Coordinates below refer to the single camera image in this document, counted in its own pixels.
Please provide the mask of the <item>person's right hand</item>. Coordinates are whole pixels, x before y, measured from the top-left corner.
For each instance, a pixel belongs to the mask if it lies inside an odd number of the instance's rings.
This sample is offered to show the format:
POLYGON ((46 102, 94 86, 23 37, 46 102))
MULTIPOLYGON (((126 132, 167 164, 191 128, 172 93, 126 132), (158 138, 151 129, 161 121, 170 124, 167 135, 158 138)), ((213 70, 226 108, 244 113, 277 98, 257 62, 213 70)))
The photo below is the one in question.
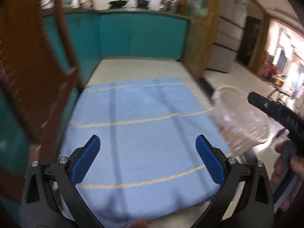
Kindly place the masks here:
POLYGON ((287 211, 303 184, 303 157, 298 155, 296 145, 291 141, 280 142, 275 151, 280 156, 274 164, 271 178, 274 212, 287 211))

